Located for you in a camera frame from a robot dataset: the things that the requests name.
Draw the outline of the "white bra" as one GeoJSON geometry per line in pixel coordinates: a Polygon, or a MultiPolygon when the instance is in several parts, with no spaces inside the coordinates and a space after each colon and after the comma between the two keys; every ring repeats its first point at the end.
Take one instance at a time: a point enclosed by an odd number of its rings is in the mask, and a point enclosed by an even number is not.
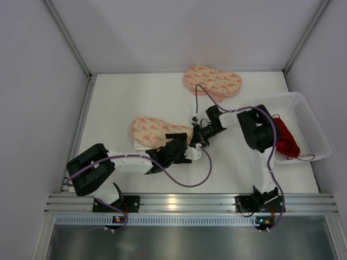
{"type": "Polygon", "coordinates": [[[152,147],[144,146],[141,143],[139,143],[137,140],[135,140],[133,144],[133,149],[135,151],[147,151],[147,150],[151,150],[152,147]]]}

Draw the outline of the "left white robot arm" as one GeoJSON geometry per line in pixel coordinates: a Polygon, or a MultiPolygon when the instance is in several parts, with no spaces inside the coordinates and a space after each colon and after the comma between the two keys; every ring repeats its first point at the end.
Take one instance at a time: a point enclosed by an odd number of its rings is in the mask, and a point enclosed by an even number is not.
{"type": "Polygon", "coordinates": [[[104,144],[95,144],[67,163],[66,184],[79,197],[91,195],[109,205],[120,203],[123,195],[115,174],[156,174],[172,164],[190,164],[201,156],[188,145],[186,133],[166,136],[171,140],[164,146],[136,153],[111,152],[104,144]]]}

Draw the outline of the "pink mesh laundry bag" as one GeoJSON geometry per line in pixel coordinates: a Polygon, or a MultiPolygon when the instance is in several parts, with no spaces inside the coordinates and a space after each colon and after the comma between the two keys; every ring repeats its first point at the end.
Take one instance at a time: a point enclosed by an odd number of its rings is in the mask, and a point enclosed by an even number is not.
{"type": "Polygon", "coordinates": [[[148,116],[138,116],[131,126],[134,141],[137,140],[144,146],[159,148],[169,141],[165,135],[168,133],[186,133],[189,143],[193,129],[183,125],[174,125],[161,119],[148,116]]]}

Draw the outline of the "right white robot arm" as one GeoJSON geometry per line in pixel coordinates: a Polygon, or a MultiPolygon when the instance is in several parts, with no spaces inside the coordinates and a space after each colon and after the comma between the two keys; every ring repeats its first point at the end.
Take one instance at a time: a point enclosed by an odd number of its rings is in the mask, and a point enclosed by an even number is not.
{"type": "Polygon", "coordinates": [[[240,128],[246,144],[254,151],[253,195],[262,204],[279,196],[279,188],[273,180],[273,154],[280,131],[264,105],[245,109],[223,111],[217,105],[206,110],[210,122],[202,127],[195,124],[189,146],[206,147],[209,139],[232,128],[240,128]]]}

